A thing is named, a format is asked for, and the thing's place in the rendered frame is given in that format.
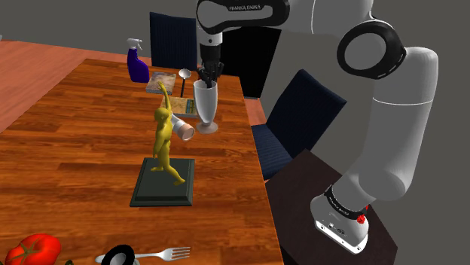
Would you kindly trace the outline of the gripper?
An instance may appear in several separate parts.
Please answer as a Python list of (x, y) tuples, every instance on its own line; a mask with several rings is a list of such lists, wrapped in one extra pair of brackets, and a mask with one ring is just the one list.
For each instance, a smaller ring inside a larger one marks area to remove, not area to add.
[(221, 45), (209, 46), (200, 44), (200, 57), (202, 65), (197, 69), (200, 80), (204, 81), (207, 88), (212, 87), (212, 81), (217, 83), (224, 69), (221, 62)]

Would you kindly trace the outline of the grey-blue book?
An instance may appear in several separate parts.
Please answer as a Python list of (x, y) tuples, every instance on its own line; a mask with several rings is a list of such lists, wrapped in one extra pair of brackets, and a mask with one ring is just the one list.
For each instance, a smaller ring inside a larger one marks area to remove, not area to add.
[(172, 95), (175, 80), (176, 74), (153, 72), (145, 88), (145, 91), (147, 93), (163, 94), (163, 91), (160, 89), (160, 83), (162, 83), (166, 88), (167, 94)]

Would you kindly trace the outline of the black-handled silver ladle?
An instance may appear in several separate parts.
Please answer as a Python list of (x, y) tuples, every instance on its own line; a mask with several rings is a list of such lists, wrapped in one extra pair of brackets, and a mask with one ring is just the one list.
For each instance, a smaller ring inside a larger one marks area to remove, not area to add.
[(179, 77), (182, 78), (182, 88), (180, 92), (180, 97), (183, 97), (185, 91), (185, 82), (191, 76), (191, 71), (188, 69), (181, 69), (179, 71)]

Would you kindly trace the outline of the silver fork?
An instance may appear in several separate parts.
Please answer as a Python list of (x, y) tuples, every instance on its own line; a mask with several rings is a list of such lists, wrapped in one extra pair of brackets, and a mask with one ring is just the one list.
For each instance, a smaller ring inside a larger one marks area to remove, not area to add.
[(190, 257), (190, 251), (190, 247), (167, 248), (163, 251), (155, 253), (136, 254), (135, 258), (139, 259), (144, 257), (158, 257), (164, 261), (174, 261)]

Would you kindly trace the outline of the red tomato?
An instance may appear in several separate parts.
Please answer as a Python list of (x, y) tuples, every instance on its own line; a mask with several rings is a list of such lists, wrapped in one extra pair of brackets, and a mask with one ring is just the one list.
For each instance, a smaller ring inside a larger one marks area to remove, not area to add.
[(12, 248), (7, 253), (4, 265), (54, 265), (61, 250), (58, 238), (36, 233)]

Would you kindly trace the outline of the yellow figure on dark base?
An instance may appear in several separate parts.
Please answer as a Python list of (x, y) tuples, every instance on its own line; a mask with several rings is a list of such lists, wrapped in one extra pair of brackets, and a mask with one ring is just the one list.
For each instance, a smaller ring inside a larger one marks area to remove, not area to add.
[(157, 122), (152, 156), (143, 160), (131, 207), (192, 206), (193, 159), (170, 158), (172, 109), (165, 86), (160, 83), (165, 105), (154, 112)]

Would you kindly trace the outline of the tan book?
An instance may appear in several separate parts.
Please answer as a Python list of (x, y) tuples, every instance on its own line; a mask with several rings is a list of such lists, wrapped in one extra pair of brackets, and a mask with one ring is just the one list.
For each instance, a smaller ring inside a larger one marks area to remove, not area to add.
[(190, 117), (197, 118), (198, 113), (195, 107), (195, 102), (190, 98), (173, 97), (169, 96), (169, 103), (171, 105), (172, 114), (178, 118)]

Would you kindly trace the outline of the wooden table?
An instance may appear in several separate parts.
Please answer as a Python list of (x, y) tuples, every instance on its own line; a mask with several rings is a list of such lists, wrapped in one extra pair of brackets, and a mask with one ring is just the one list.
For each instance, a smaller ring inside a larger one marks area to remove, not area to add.
[(56, 265), (96, 265), (127, 244), (138, 254), (190, 247), (141, 265), (284, 265), (240, 81), (218, 81), (217, 132), (170, 154), (195, 161), (193, 205), (130, 206), (150, 157), (161, 96), (119, 62), (86, 59), (0, 133), (0, 260), (35, 233), (58, 238)]

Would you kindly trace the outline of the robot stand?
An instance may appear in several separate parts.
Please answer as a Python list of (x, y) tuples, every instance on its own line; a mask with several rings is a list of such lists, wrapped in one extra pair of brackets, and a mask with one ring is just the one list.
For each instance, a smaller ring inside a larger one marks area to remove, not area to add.
[(371, 207), (368, 242), (359, 254), (349, 253), (316, 229), (310, 201), (339, 177), (316, 155), (303, 151), (266, 183), (284, 264), (394, 265), (398, 247)]

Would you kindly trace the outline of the tall grey footed glass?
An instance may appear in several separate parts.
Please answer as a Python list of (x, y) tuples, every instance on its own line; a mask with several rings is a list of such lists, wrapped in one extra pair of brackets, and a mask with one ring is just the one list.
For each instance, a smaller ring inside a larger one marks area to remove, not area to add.
[(218, 86), (212, 81), (208, 87), (206, 82), (198, 80), (193, 83), (194, 103), (200, 118), (197, 130), (201, 134), (211, 134), (218, 130), (218, 124), (214, 122), (218, 106)]

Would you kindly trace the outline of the purple spray bottle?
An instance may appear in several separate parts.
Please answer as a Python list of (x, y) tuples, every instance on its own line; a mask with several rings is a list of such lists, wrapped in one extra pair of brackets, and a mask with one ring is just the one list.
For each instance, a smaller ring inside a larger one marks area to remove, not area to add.
[(131, 81), (136, 83), (148, 83), (150, 79), (148, 66), (138, 58), (137, 51), (137, 49), (142, 49), (140, 46), (142, 40), (137, 38), (128, 38), (127, 43), (129, 45), (127, 68)]

